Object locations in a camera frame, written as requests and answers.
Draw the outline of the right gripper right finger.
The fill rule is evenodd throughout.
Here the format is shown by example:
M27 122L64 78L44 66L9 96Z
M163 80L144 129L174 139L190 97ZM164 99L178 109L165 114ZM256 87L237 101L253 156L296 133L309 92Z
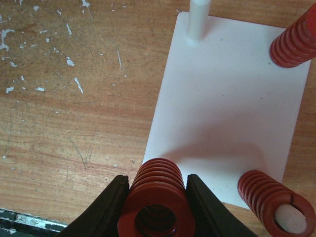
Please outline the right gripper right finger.
M196 237L255 237L196 174L187 177L186 197L195 219Z

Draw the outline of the large red spring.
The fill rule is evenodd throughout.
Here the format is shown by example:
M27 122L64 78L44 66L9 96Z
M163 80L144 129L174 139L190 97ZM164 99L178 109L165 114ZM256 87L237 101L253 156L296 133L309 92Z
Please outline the large red spring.
M238 193L246 205L273 237L310 237L316 228L316 213L313 206L301 195L290 190L266 173L251 170L244 173L237 185ZM275 219L277 208L289 204L300 211L307 221L301 234L284 230Z
M270 58L283 68L294 68L316 57L316 5L282 32L270 45Z

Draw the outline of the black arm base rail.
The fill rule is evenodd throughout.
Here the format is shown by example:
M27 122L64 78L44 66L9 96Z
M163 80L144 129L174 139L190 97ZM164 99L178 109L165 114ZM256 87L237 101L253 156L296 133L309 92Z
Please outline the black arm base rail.
M0 209L1 237L54 237L67 227L67 224Z

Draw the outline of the white peg base plate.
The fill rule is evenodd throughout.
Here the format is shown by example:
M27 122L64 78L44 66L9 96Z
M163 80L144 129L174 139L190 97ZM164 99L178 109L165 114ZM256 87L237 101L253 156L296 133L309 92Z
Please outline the white peg base plate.
M277 66L269 48L283 28L209 16L209 5L177 16L144 161L169 159L246 207L244 173L283 178L310 62Z

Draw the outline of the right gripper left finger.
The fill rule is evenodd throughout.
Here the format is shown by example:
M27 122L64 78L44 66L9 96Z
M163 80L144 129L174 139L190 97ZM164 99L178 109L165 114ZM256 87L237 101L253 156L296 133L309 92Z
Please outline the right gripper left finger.
M118 221L129 193L128 176L118 175L58 237L118 237Z

